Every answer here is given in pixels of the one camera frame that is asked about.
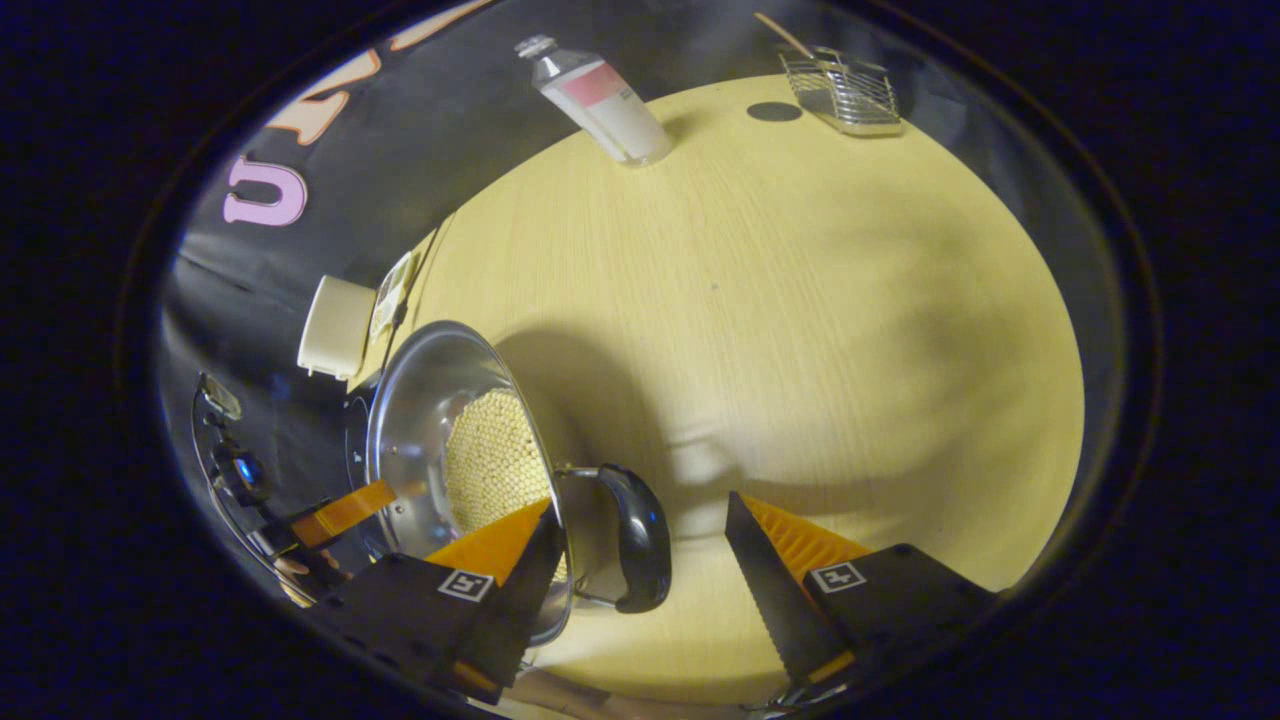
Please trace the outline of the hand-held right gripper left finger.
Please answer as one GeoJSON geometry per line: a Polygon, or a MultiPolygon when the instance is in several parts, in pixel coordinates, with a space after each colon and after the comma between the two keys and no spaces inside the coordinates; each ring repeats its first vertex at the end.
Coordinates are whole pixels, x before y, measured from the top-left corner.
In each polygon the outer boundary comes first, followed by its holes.
{"type": "Polygon", "coordinates": [[[559,536],[544,498],[428,559],[390,553],[320,601],[320,626],[408,682],[495,703],[531,644],[559,536]]]}

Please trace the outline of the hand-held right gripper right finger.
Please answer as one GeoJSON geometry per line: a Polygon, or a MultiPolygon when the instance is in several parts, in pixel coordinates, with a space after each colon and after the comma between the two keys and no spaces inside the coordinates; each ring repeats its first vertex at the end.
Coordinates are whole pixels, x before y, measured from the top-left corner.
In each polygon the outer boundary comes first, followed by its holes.
{"type": "Polygon", "coordinates": [[[998,598],[913,544],[869,550],[736,491],[724,536],[799,696],[884,685],[954,647],[998,598]]]}

